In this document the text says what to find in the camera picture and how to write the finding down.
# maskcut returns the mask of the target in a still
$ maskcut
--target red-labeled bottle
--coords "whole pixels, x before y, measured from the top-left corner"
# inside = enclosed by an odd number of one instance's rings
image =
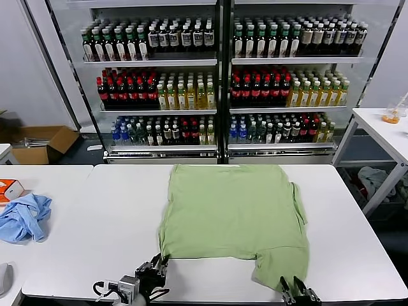
[[[100,78],[100,77],[96,78],[96,85],[98,86],[98,94],[99,94],[99,97],[101,98],[102,102],[104,102],[104,103],[108,102],[108,100],[109,100],[108,88],[102,82],[102,78]]]

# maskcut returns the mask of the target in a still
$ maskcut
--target yellow juice bottle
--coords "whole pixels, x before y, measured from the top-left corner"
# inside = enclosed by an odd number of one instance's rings
[[[337,96],[339,95],[339,87],[340,87],[340,81],[339,80],[334,81],[334,85],[331,88],[329,95],[327,97],[327,100],[328,100],[327,106],[336,105]]]
[[[347,91],[349,90],[350,81],[345,80],[342,87],[339,89],[339,94],[337,95],[337,100],[335,106],[346,105]]]
[[[309,91],[309,99],[307,100],[307,103],[306,103],[308,107],[315,107],[318,105],[317,98],[319,97],[319,88],[320,88],[320,81],[314,81],[313,87],[310,88],[310,91]]]
[[[310,81],[305,81],[302,89],[299,92],[299,98],[296,102],[297,107],[306,107],[307,100],[309,99]]]
[[[293,86],[289,92],[288,98],[286,100],[286,107],[296,107],[296,102],[299,98],[299,87],[300,82],[294,81]]]

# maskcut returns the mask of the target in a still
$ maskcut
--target dark bottle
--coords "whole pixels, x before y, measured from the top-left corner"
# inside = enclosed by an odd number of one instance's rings
[[[307,142],[307,133],[309,132],[309,120],[304,119],[302,125],[300,126],[300,141]]]
[[[149,27],[149,31],[147,39],[149,40],[150,51],[156,53],[160,47],[159,33],[157,33],[154,27]]]
[[[203,50],[203,30],[201,29],[199,24],[194,26],[193,32],[193,44],[195,51],[202,51]]]
[[[278,29],[277,24],[272,24],[270,26],[269,37],[265,48],[266,57],[275,57],[277,54],[277,36],[276,36],[277,29]]]
[[[360,54],[361,46],[367,36],[368,24],[362,24],[358,29],[356,39],[354,41],[353,49],[351,50],[351,55],[358,56]]]
[[[291,37],[290,48],[288,48],[288,56],[295,57],[298,53],[299,42],[300,42],[300,24],[295,24],[293,26],[293,33]]]
[[[104,48],[106,50],[106,60],[115,61],[115,54],[117,54],[116,45],[113,43],[113,39],[110,36],[109,29],[102,29],[103,38],[105,39]]]
[[[282,34],[279,37],[279,57],[285,57],[289,45],[289,24],[282,26]]]
[[[179,34],[176,31],[176,28],[174,25],[170,26],[170,33],[168,33],[169,41],[170,41],[170,50],[172,52],[178,52],[179,51]]]
[[[127,78],[127,93],[129,94],[129,102],[136,105],[138,102],[138,92],[133,84],[131,77]]]
[[[300,40],[300,52],[302,55],[310,54],[310,44],[313,38],[313,25],[307,24],[307,28],[303,30],[302,39]]]
[[[181,44],[184,52],[188,52],[192,49],[191,31],[187,24],[183,25],[183,31],[181,33]]]
[[[272,83],[272,87],[270,89],[270,98],[272,100],[272,105],[277,106],[280,103],[279,94],[281,91],[281,76],[275,76],[275,80]]]
[[[119,94],[119,100],[121,103],[128,102],[129,95],[127,91],[126,86],[123,84],[122,80],[119,79],[117,81],[117,93]]]
[[[108,89],[106,88],[106,85],[102,82],[101,77],[96,78],[96,85],[98,86],[98,94],[102,102],[104,103],[108,102],[109,100]]]

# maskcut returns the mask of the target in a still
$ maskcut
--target tissue box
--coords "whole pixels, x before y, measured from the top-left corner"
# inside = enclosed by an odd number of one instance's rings
[[[18,180],[5,180],[0,178],[0,205],[17,199],[24,191]]]

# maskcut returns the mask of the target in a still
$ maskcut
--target bottle label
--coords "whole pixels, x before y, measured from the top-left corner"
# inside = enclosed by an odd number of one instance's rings
[[[302,43],[308,45],[312,42],[313,32],[312,31],[303,31]]]
[[[154,145],[154,138],[153,136],[148,136],[147,141],[149,142],[149,145]]]
[[[103,52],[102,45],[100,43],[95,44],[96,53],[98,53],[99,60],[101,62],[105,61],[105,53]]]
[[[199,47],[203,45],[203,33],[193,33],[194,46]]]
[[[147,61],[149,59],[147,55],[147,46],[146,43],[139,43],[140,55],[142,56],[143,61]]]
[[[315,93],[315,92],[313,92],[312,95],[310,96],[310,102],[309,102],[310,107],[316,106],[317,96],[318,96],[318,94]]]
[[[256,49],[256,57],[263,57],[264,49],[265,49],[265,40],[259,40],[258,47]]]
[[[119,53],[120,60],[125,61],[126,60],[126,53],[125,53],[124,45],[121,44],[121,43],[117,43],[116,47],[117,47],[117,52]]]
[[[250,91],[241,91],[241,96],[244,97],[244,98],[249,97],[250,94],[251,94]]]
[[[235,41],[235,58],[239,58],[242,52],[242,40]]]
[[[178,41],[179,35],[177,33],[170,33],[168,37],[170,39],[170,46],[177,47],[180,44]]]
[[[113,51],[113,46],[110,43],[105,45],[106,52],[108,53],[109,61],[115,60],[115,52]]]
[[[86,56],[88,58],[88,61],[89,62],[94,62],[95,57],[94,57],[94,54],[92,53],[91,46],[90,45],[84,45],[84,51],[85,51],[85,54],[86,54]]]
[[[159,46],[159,35],[148,33],[147,38],[149,39],[149,45],[152,48],[157,48]]]
[[[282,40],[280,42],[280,49],[279,49],[279,57],[285,57],[286,56],[286,50],[288,49],[288,40]]]
[[[291,45],[291,50],[289,53],[289,57],[295,57],[296,53],[298,52],[299,47],[299,40],[293,40]]]
[[[191,46],[191,33],[181,33],[181,42],[183,46],[190,47]]]
[[[313,42],[314,44],[316,44],[316,45],[321,44],[321,41],[322,41],[322,39],[323,39],[323,34],[324,34],[323,31],[316,31],[316,32],[314,33],[314,35],[313,35],[313,40],[312,40],[312,42]]]
[[[291,99],[291,103],[290,103],[290,107],[295,107],[296,106],[296,102],[298,101],[299,98],[299,94],[292,94],[292,99]]]
[[[274,57],[275,56],[275,49],[276,49],[276,40],[269,41],[268,57]]]
[[[252,49],[254,48],[254,41],[253,40],[247,40],[247,43],[245,44],[246,49],[245,49],[245,57],[251,57],[252,56]]]
[[[161,110],[166,109],[166,99],[164,97],[159,97],[159,105]]]
[[[257,98],[257,97],[259,97],[260,93],[261,93],[261,91],[252,91],[251,96]]]
[[[308,92],[303,94],[302,100],[300,101],[300,107],[305,107],[306,106],[308,98],[309,98],[309,93]]]
[[[168,96],[167,99],[168,99],[168,106],[170,107],[170,110],[174,110],[176,108],[174,97]]]
[[[168,47],[168,35],[167,33],[159,33],[160,47]]]
[[[276,97],[279,97],[279,92],[280,92],[280,90],[271,89],[270,95],[271,95],[273,98],[276,98]]]
[[[138,58],[136,56],[136,48],[134,43],[128,43],[127,48],[129,49],[130,59],[131,61],[137,61]]]
[[[185,110],[186,109],[186,99],[184,96],[178,96],[178,103],[180,104],[180,109]]]
[[[211,47],[214,46],[214,33],[204,32],[204,45]]]

